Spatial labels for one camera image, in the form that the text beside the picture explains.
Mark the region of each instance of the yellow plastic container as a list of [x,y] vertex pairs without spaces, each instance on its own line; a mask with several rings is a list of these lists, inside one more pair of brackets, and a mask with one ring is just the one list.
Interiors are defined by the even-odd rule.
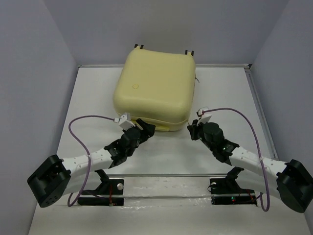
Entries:
[[116,85],[113,103],[121,115],[176,131],[188,121],[196,65],[191,53],[170,54],[135,48],[127,57]]

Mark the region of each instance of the screw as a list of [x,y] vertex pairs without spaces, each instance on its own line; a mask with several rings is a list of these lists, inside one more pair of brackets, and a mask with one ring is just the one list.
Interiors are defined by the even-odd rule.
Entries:
[[210,186],[211,186],[211,189],[216,189],[217,188],[217,183],[216,182],[212,182]]
[[117,189],[118,190],[123,190],[124,189],[124,185],[122,183],[117,184]]

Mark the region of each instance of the red wire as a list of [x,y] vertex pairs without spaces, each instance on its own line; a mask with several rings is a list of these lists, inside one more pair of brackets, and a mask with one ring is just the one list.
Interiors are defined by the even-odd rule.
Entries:
[[248,190],[248,189],[246,189],[246,192],[249,194],[249,196],[250,196],[251,200],[253,200],[253,197],[251,196],[251,194],[250,194],[250,192],[249,192],[249,190]]
[[109,195],[109,203],[112,204],[112,185],[110,185],[110,195]]

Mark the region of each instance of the white table surface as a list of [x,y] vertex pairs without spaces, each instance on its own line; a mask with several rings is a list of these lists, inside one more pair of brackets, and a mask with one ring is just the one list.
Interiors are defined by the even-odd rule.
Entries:
[[[85,154],[84,149],[70,135],[68,123],[82,115],[117,117],[112,95],[122,68],[80,68],[70,101],[67,117],[57,154],[60,158]],[[194,101],[190,120],[196,118],[196,110],[231,107],[243,112],[251,121],[259,138],[262,154],[272,157],[251,90],[243,68],[197,68]],[[237,113],[218,111],[211,121],[224,131],[227,139],[249,151],[256,152],[256,144],[246,121]],[[73,124],[74,133],[96,151],[120,138],[120,127],[108,120],[87,118]],[[219,174],[232,167],[218,162],[200,142],[191,141],[187,128],[178,132],[157,132],[142,144],[127,161],[107,170],[108,174]]]
[[[121,68],[79,69],[67,113],[59,157],[84,154],[68,132],[78,116],[98,114],[115,117],[112,94]],[[202,107],[231,107],[248,116],[259,137],[262,153],[272,156],[253,102],[244,69],[197,68],[191,118]],[[229,111],[215,113],[212,121],[225,136],[250,151],[255,142],[246,122]],[[96,151],[119,138],[120,128],[109,121],[88,118],[73,125],[74,132]],[[215,174],[231,169],[219,163],[199,141],[191,141],[186,128],[156,133],[126,163],[107,170],[110,174]],[[38,205],[29,235],[309,235],[303,214],[271,198],[265,213],[253,205],[212,206],[208,177],[125,178],[123,207],[66,206],[67,196],[48,208]]]

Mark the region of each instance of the gray wall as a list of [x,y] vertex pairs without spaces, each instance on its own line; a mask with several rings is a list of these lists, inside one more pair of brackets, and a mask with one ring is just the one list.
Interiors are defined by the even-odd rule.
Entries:
[[0,1],[0,234],[25,235],[28,176],[56,152],[77,72],[41,0]]
[[123,64],[134,44],[252,63],[288,0],[45,0],[79,64]]
[[[279,158],[313,174],[312,0],[290,0],[252,72]],[[306,218],[313,233],[313,203]]]

